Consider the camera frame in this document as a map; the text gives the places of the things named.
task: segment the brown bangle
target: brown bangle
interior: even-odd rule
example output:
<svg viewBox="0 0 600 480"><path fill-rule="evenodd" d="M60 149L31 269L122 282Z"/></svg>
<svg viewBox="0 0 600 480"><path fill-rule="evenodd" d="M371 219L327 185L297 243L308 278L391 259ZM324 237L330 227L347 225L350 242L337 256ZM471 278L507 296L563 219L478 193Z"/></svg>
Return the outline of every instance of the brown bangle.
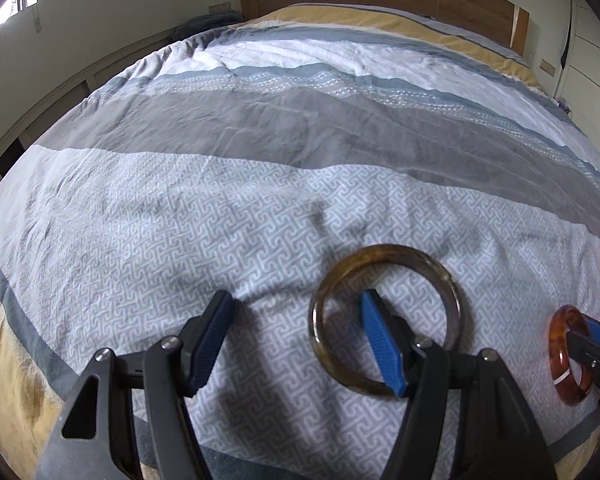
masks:
<svg viewBox="0 0 600 480"><path fill-rule="evenodd" d="M574 332L589 336L589 328L580 311L565 305L556 311L549 325L549 367L551 378L560 400L568 406L582 402L593 384L593 372L582 367L580 384L573 377L567 350L567 327Z"/></svg>
<svg viewBox="0 0 600 480"><path fill-rule="evenodd" d="M461 308L459 289L445 267L428 254L410 247L392 244L365 247L340 260L327 272L309 306L309 335L316 357L331 377L350 390L373 396L392 396L394 392L386 384L351 370L333 354L322 319L325 301L342 280L365 267L380 263L397 264L414 270L437 290L446 312L443 345L446 350L454 350L458 346L464 307Z"/></svg>

